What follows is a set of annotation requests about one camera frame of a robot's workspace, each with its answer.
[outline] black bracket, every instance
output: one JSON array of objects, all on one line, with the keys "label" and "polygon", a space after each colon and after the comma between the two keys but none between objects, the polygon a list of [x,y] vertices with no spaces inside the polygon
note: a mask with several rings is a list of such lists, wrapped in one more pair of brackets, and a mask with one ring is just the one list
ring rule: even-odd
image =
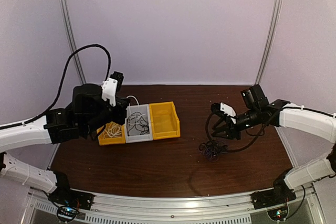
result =
[{"label": "black bracket", "polygon": [[84,193],[70,189],[67,175],[61,172],[54,172],[57,178],[56,190],[49,194],[49,200],[60,205],[66,205],[74,208],[90,210],[93,194]]},{"label": "black bracket", "polygon": [[284,178],[291,169],[283,172],[273,183],[274,188],[256,191],[251,195],[254,209],[273,207],[296,199],[295,193],[288,188]]},{"label": "black bracket", "polygon": [[270,189],[266,191],[256,191],[251,195],[251,199],[254,209],[260,209],[281,205],[287,201],[295,200],[296,195],[295,193],[289,191],[286,194],[280,196],[276,193],[275,189]]},{"label": "black bracket", "polygon": [[336,144],[334,144],[331,153],[328,155],[327,159],[330,162],[331,168],[336,172]]}]

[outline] brown tabletop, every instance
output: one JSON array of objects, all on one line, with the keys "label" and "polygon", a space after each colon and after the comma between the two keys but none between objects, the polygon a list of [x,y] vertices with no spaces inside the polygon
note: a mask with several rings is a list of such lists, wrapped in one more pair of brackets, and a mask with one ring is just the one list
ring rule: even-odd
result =
[{"label": "brown tabletop", "polygon": [[[189,197],[269,188],[291,168],[274,127],[268,127],[265,136],[249,149],[223,154],[216,162],[209,162],[198,151],[199,144],[207,141],[204,124],[210,105],[225,102],[242,113],[246,108],[240,91],[245,88],[124,86],[123,95],[135,95],[143,104],[174,101],[181,137],[109,146],[72,140],[60,145],[51,169],[66,173],[74,189],[125,196]],[[227,144],[234,149],[250,140],[243,133],[242,140],[227,140]]]}]

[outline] white wall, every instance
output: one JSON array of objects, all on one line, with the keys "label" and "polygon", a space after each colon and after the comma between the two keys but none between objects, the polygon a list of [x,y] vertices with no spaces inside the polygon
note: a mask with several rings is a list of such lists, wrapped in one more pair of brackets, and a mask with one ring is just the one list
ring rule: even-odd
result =
[{"label": "white wall", "polygon": [[[68,0],[78,47],[108,47],[128,84],[252,84],[274,0]],[[89,82],[104,57],[81,53]]]},{"label": "white wall", "polygon": [[[70,54],[59,0],[0,0],[0,124],[42,112],[56,96]],[[70,102],[79,84],[71,64],[58,103]],[[46,168],[51,145],[13,150],[15,157]],[[0,179],[0,223],[18,223],[28,187]]]},{"label": "white wall", "polygon": [[[336,0],[284,0],[261,85],[272,99],[336,112]],[[283,129],[299,165],[329,152],[318,137]],[[316,183],[328,223],[336,223],[336,179]]]}]

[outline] white string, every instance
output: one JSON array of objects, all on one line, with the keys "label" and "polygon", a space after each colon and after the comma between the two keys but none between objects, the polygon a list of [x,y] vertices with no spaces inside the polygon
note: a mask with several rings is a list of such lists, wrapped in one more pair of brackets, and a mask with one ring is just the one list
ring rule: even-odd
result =
[{"label": "white string", "polygon": [[126,97],[126,98],[129,98],[129,97],[135,99],[136,103],[137,103],[138,105],[140,105],[140,104],[139,104],[139,101],[137,100],[137,98],[136,98],[135,96],[133,96],[133,95],[129,95],[129,96]]},{"label": "white string", "polygon": [[121,136],[121,125],[113,123],[112,126],[110,126],[107,130],[105,130],[107,135],[110,138]]}]

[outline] black cable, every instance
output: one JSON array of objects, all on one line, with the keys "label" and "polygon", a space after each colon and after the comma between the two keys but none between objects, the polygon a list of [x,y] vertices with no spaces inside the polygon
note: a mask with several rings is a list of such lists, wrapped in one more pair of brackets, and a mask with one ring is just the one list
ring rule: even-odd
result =
[{"label": "black cable", "polygon": [[333,117],[333,116],[334,116],[334,115],[332,115],[332,114],[329,114],[329,113],[326,113],[326,112],[323,112],[323,111],[313,110],[313,109],[309,109],[309,108],[301,108],[301,107],[284,107],[284,109],[308,110],[308,111],[311,111],[311,112],[319,113],[319,114],[326,115],[326,116],[330,116],[330,117]]},{"label": "black cable", "polygon": [[[251,134],[251,133],[249,133],[247,129],[245,129],[245,132],[249,136],[256,136],[257,135],[257,134]],[[263,130],[262,133],[259,136],[264,136],[264,135],[265,135],[265,130]]]},{"label": "black cable", "polygon": [[299,209],[301,208],[301,206],[302,206],[302,204],[303,204],[303,202],[304,202],[304,200],[305,200],[305,197],[306,197],[306,189],[305,189],[304,186],[301,186],[301,187],[302,187],[302,189],[303,189],[303,198],[302,198],[302,201],[301,201],[300,205],[298,206],[298,208],[291,214],[291,216],[286,217],[286,220],[292,218],[292,217],[299,211]]},{"label": "black cable", "polygon": [[144,116],[139,112],[133,112],[127,118],[127,135],[130,136],[130,132],[132,129],[136,129],[140,132],[140,135],[146,135],[149,133],[149,123],[148,120],[144,118]]},{"label": "black cable", "polygon": [[260,128],[259,132],[254,136],[254,138],[252,139],[252,141],[250,143],[248,143],[247,145],[245,145],[242,148],[239,149],[235,149],[235,150],[228,150],[227,149],[227,145],[225,145],[225,143],[223,141],[219,141],[219,140],[214,140],[210,133],[209,133],[209,123],[210,123],[210,119],[212,118],[212,116],[215,114],[215,112],[211,112],[211,114],[209,115],[209,117],[207,118],[206,122],[205,122],[205,133],[207,138],[209,139],[209,141],[207,143],[202,143],[199,145],[198,150],[209,160],[209,161],[213,161],[213,160],[218,160],[218,156],[221,153],[236,153],[236,152],[241,152],[244,151],[246,149],[248,149],[251,145],[253,145],[258,138],[262,135],[262,133],[265,131],[265,128],[269,125],[269,123],[280,113],[280,111],[282,111],[283,108],[279,108],[268,120],[267,122]]},{"label": "black cable", "polygon": [[[57,208],[56,217],[57,217],[58,220],[60,220],[62,222],[71,222],[76,218],[77,215],[80,214],[78,209],[76,209],[74,207],[71,207],[71,206],[68,206],[68,205],[58,206],[55,202],[53,202],[50,199],[49,195],[45,191],[43,191],[43,190],[40,190],[40,191],[42,191],[47,196],[47,199]],[[64,216],[67,216],[67,217],[70,216],[70,218],[68,219],[68,218],[62,217],[62,216],[60,216],[61,214],[64,215]]]},{"label": "black cable", "polygon": [[111,68],[111,55],[110,53],[107,51],[107,49],[105,47],[103,47],[102,45],[100,44],[90,44],[90,45],[86,45],[86,46],[83,46],[79,49],[77,49],[76,51],[74,51],[68,58],[66,64],[65,64],[65,67],[64,67],[64,70],[63,70],[63,74],[62,74],[62,77],[61,77],[61,82],[59,84],[59,87],[58,87],[58,91],[57,91],[57,95],[56,95],[56,98],[54,99],[54,101],[52,102],[52,104],[44,111],[42,112],[41,114],[23,122],[23,123],[13,123],[13,124],[9,124],[9,125],[5,125],[5,126],[1,126],[0,127],[0,130],[4,130],[4,129],[8,129],[8,128],[12,128],[12,127],[17,127],[17,126],[21,126],[23,124],[28,124],[28,123],[32,123],[33,121],[36,121],[38,119],[40,119],[42,116],[44,116],[49,110],[51,110],[51,108],[53,106],[55,106],[56,102],[58,101],[59,99],[59,96],[61,94],[61,90],[62,90],[62,86],[63,86],[63,82],[64,82],[64,78],[65,78],[65,74],[67,72],[67,69],[68,69],[68,66],[69,66],[69,63],[70,63],[70,60],[72,59],[73,56],[75,56],[77,53],[81,52],[82,50],[85,50],[87,48],[90,48],[90,47],[98,47],[98,48],[101,48],[102,50],[104,50],[104,52],[106,53],[107,55],[107,58],[108,58],[108,67],[107,67],[107,73],[106,73],[106,78],[108,78],[109,76],[109,72],[110,72],[110,68]]}]

